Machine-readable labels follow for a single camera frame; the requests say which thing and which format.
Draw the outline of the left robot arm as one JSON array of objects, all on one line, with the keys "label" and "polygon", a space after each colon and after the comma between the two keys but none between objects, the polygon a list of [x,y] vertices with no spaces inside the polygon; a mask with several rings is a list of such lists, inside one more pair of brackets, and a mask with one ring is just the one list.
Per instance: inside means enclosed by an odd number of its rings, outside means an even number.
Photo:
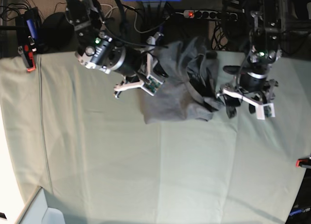
[{"label": "left robot arm", "polygon": [[[242,12],[242,36],[228,32],[227,9]],[[247,103],[249,112],[258,120],[274,118],[275,79],[269,79],[272,64],[281,56],[282,24],[279,0],[223,0],[221,24],[228,41],[236,43],[245,53],[238,66],[226,65],[224,72],[233,80],[220,86],[217,97],[225,102],[227,116],[236,116],[237,108]]]}]

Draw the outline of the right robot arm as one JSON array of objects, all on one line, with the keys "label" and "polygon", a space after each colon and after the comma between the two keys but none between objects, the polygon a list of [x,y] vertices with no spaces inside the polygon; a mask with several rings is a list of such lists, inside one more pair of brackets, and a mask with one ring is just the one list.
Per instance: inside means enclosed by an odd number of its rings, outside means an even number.
[{"label": "right robot arm", "polygon": [[131,89],[142,89],[154,96],[167,77],[154,55],[163,34],[156,32],[144,44],[126,40],[127,18],[121,0],[114,0],[121,16],[119,36],[109,29],[109,18],[98,0],[65,1],[66,19],[78,39],[75,56],[79,63],[87,69],[120,74],[123,80],[114,86],[115,98]]}]

